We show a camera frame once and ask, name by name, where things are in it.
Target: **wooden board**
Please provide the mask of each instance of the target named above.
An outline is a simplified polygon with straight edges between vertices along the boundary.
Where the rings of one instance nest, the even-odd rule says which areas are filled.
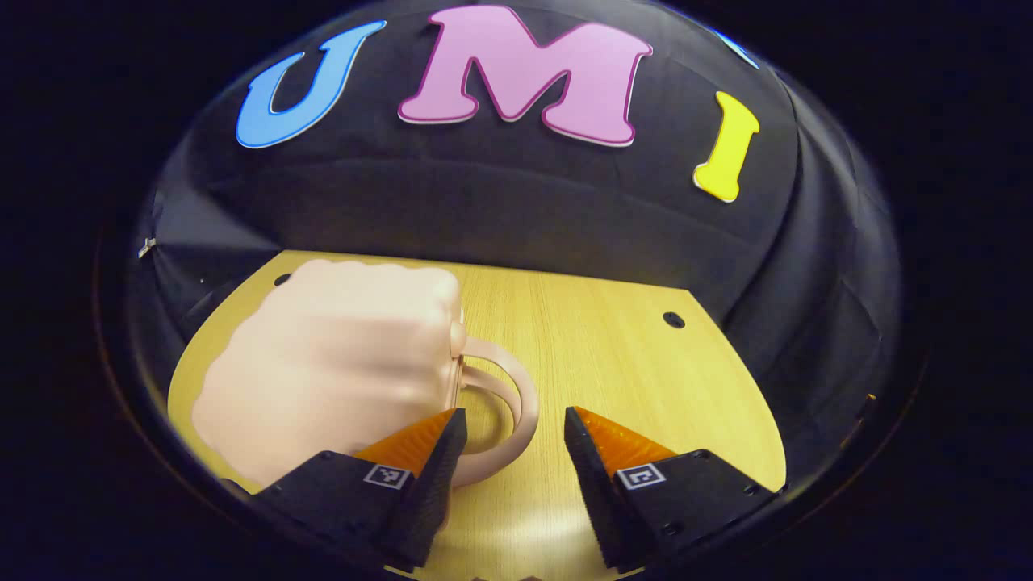
[[[284,251],[259,269],[209,317],[181,359],[169,416],[190,448],[217,475],[240,480],[205,446],[190,409],[212,361],[280,275],[314,259],[438,266],[462,285],[471,335],[498,343],[538,389],[538,431],[527,451],[495,477],[453,492],[447,526],[430,560],[411,577],[490,581],[535,576],[612,580],[603,565],[563,444],[563,415],[581,405],[676,452],[707,448],[778,490],[785,454],[763,396],[710,316],[684,289],[551,273],[402,258]],[[685,320],[675,329],[672,311]],[[474,366],[508,378],[491,364]],[[511,429],[494,396],[464,391],[467,451],[490,448]]]

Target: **yellow letter i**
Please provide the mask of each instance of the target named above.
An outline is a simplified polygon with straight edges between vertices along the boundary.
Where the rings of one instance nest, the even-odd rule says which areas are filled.
[[[692,182],[718,200],[729,203],[739,196],[739,174],[746,162],[753,133],[760,132],[760,122],[728,93],[718,91],[717,102],[724,111],[717,143],[710,159],[696,165]]]

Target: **pink mug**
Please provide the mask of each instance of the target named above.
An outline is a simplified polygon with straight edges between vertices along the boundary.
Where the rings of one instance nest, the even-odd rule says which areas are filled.
[[[519,393],[464,357],[496,363]],[[530,444],[538,424],[531,377],[499,345],[467,336],[450,272],[316,259],[233,331],[192,422],[238,473],[265,487],[323,450],[354,454],[455,407],[464,386],[502,398],[513,430],[491,450],[462,455],[453,486],[487,479]]]

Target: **pink letter m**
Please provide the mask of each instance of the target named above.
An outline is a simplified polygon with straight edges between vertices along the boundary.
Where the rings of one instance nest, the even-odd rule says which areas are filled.
[[[653,48],[630,34],[596,23],[580,25],[547,47],[505,6],[462,6],[431,14],[441,25],[416,94],[398,116],[409,123],[459,123],[477,113],[466,92],[472,63],[480,68],[496,111],[516,121],[564,74],[563,96],[544,109],[551,129],[605,146],[634,140],[628,123],[638,59]]]

